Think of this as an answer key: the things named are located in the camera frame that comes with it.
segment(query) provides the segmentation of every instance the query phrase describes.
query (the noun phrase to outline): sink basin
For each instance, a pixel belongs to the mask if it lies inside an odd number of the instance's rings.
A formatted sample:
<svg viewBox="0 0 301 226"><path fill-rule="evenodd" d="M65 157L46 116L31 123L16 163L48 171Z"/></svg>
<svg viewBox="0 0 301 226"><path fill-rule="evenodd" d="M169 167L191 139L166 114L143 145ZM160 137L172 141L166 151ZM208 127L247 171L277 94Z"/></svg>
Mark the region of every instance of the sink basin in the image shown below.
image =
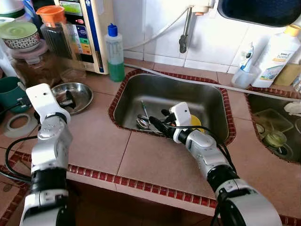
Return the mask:
<svg viewBox="0 0 301 226"><path fill-rule="evenodd" d="M247 99L249 101L253 117L255 113L270 108L277 111L280 115L284 116L288 121L292 123L292 125L294 125L295 122L300 118L298 116L289 115L284 110L284 106L289 103L288 101L261 97L253 94L248 95ZM272 153L284 160L301 163L301 134L298 132L295 126L283 133L287 138L287 142L282 150L278 150L277 148L273 147L267 148L272 151Z"/></svg>
<svg viewBox="0 0 301 226"><path fill-rule="evenodd" d="M227 111L228 115L226 116L223 95L219 89L147 73L129 76L125 83L125 85L121 85L119 90L121 95L115 98L112 103L113 107L110 107L111 119L119 127L138 130L136 117L138 114L145 115L141 100L145 103L148 115L159 119L164 117L161 114L162 109L169 109L184 101L187 102L190 113L197 116L202 125L211 129L220 139L223 141L228 139L229 127L232 128L229 139L234 139L234 124L232 122L228 126L227 122L227 116L233 120L232 115L231 112Z"/></svg>

